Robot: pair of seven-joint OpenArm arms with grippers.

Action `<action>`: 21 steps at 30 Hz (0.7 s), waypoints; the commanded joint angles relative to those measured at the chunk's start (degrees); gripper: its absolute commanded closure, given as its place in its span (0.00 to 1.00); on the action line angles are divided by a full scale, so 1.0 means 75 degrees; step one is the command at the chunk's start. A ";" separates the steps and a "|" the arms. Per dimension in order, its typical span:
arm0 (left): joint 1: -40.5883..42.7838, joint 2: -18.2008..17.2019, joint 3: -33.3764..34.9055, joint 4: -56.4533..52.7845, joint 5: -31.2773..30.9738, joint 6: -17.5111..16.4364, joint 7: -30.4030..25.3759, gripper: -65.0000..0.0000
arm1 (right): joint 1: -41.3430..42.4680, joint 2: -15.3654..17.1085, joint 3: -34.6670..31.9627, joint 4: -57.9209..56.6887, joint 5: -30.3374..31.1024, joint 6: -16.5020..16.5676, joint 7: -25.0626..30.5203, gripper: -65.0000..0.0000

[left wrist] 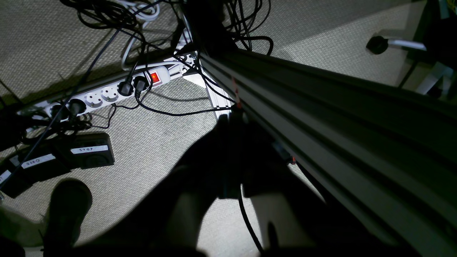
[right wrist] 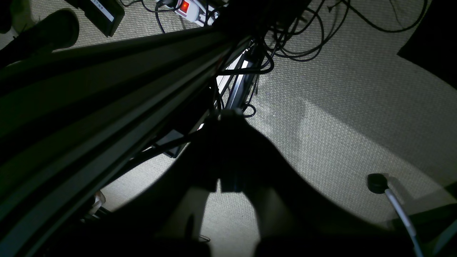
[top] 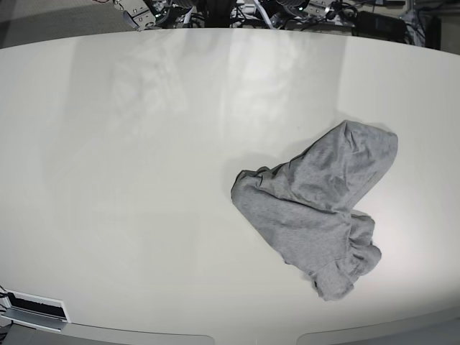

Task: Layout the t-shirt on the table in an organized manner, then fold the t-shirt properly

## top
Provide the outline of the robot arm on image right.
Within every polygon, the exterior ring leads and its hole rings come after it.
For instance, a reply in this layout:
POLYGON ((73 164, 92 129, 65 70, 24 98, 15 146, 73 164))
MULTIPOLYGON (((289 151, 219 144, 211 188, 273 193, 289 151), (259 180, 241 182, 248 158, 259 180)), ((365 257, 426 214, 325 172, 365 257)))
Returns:
POLYGON ((277 1, 282 11, 274 18, 280 23, 280 29, 290 24, 299 24, 308 29, 320 24, 350 24, 357 22, 359 10, 356 5, 345 1, 277 1))

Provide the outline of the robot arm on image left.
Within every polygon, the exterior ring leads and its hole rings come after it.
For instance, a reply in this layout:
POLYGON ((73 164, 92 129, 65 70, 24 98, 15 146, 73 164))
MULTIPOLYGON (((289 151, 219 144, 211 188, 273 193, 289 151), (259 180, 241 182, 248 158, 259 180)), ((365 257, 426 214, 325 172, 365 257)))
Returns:
POLYGON ((112 3, 122 12, 124 21, 136 31, 152 29, 169 17, 168 1, 113 0, 112 3))

